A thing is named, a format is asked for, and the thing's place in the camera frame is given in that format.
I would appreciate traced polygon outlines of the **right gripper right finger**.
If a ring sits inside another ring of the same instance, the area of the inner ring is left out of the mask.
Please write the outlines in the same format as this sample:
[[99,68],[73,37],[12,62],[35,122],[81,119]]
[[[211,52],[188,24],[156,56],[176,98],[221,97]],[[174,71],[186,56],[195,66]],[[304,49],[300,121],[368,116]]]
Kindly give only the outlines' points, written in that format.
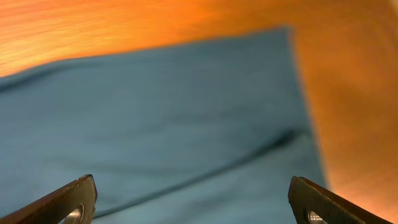
[[297,224],[392,224],[304,177],[291,178],[288,200]]

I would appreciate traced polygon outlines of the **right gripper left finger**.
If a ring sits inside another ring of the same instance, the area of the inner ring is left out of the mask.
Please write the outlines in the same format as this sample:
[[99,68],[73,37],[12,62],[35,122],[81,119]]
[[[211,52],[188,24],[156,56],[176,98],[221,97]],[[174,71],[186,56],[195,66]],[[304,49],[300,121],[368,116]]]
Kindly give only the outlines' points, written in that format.
[[91,174],[84,175],[1,218],[1,224],[91,223],[98,193]]

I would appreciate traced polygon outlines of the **blue polo shirt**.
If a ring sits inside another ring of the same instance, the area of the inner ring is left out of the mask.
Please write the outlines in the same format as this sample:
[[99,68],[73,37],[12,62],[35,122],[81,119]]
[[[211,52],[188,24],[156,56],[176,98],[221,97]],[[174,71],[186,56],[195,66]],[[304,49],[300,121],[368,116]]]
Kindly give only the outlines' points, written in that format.
[[85,174],[96,223],[294,223],[325,183],[286,28],[1,79],[1,215]]

